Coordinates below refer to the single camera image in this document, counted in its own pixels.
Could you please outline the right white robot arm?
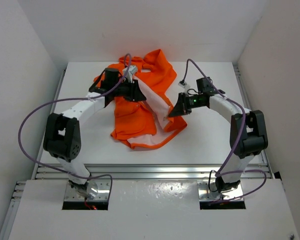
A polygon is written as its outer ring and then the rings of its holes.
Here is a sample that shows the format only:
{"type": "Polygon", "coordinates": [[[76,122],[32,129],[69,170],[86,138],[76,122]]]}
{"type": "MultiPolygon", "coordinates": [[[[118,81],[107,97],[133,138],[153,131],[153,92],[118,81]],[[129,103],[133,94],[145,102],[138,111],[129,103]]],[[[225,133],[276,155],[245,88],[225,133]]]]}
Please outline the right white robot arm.
{"type": "Polygon", "coordinates": [[[207,107],[221,115],[230,124],[230,153],[215,173],[215,191],[222,193],[235,189],[250,161],[268,147],[265,117],[260,110],[249,110],[226,97],[216,89],[210,77],[196,80],[197,90],[179,93],[170,118],[189,115],[193,109],[207,107]]]}

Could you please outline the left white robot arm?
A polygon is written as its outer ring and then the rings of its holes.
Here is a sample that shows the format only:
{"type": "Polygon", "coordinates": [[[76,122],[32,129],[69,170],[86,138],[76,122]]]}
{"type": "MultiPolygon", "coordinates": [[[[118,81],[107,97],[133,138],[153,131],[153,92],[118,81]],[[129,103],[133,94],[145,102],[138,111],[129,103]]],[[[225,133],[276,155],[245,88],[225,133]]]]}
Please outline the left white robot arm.
{"type": "Polygon", "coordinates": [[[138,68],[127,66],[123,71],[107,67],[89,87],[84,100],[62,113],[51,113],[46,122],[43,148],[56,158],[68,174],[71,187],[84,195],[88,192],[91,173],[79,154],[82,147],[81,127],[96,112],[107,107],[116,97],[129,102],[143,102],[138,80],[134,79],[138,68]]]}

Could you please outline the orange jacket with pink lining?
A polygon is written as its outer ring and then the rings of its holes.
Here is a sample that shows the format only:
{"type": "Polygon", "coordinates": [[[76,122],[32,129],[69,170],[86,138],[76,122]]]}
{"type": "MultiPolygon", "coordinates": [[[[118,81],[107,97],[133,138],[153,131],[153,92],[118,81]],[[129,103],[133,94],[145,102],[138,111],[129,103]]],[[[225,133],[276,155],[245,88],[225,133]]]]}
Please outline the orange jacket with pink lining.
{"type": "Polygon", "coordinates": [[[131,58],[137,66],[138,80],[146,101],[130,102],[123,97],[114,99],[114,130],[111,137],[131,149],[159,149],[187,127],[181,117],[169,117],[173,104],[166,91],[177,78],[173,66],[161,49],[144,57],[131,58]]]}

